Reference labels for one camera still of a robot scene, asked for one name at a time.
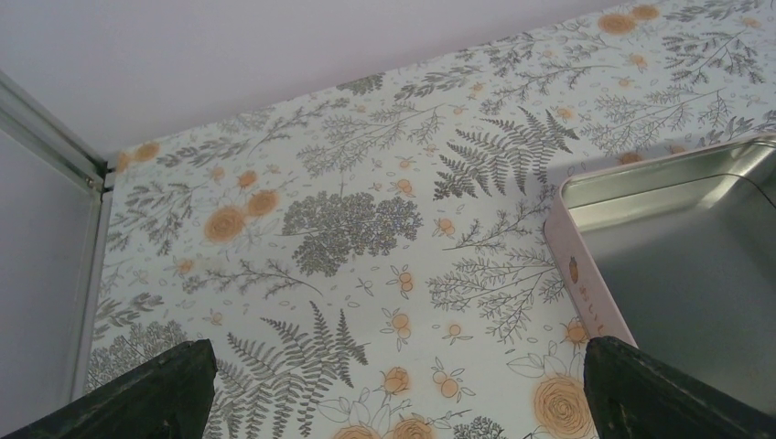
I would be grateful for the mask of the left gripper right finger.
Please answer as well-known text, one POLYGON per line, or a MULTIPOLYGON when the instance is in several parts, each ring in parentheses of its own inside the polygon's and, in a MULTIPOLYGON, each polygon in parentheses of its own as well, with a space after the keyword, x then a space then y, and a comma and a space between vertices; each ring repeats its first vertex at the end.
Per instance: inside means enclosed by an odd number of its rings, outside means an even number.
POLYGON ((617 337, 594 337, 584 393, 601 438, 773 438, 775 418, 617 337))

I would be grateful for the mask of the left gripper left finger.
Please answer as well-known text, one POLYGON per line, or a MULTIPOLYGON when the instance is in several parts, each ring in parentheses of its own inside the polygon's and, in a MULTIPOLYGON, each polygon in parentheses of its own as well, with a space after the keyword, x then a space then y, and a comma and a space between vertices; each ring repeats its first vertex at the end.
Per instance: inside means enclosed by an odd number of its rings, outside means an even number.
POLYGON ((217 364, 208 339, 185 341, 8 438, 201 438, 217 364))

